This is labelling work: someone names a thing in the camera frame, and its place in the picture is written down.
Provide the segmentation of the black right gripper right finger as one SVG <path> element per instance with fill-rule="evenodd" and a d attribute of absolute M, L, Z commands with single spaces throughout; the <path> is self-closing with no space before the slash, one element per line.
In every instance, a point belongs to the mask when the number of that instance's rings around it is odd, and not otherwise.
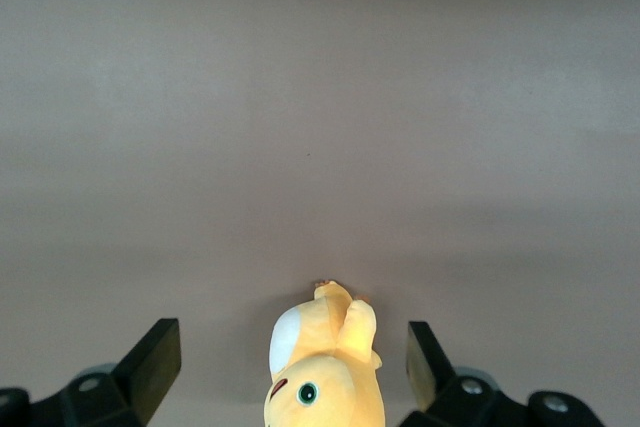
<path fill-rule="evenodd" d="M 406 373 L 417 409 L 403 426 L 601 426 L 582 400 L 541 390 L 526 403 L 508 397 L 487 373 L 452 366 L 428 323 L 408 323 Z"/>

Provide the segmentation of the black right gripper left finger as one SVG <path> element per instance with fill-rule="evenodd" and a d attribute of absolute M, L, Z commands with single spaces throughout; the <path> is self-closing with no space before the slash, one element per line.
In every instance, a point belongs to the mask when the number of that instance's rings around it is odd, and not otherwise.
<path fill-rule="evenodd" d="M 146 426 L 181 371 L 180 324 L 162 318 L 115 365 L 92 368 L 40 401 L 1 390 L 3 426 Z"/>

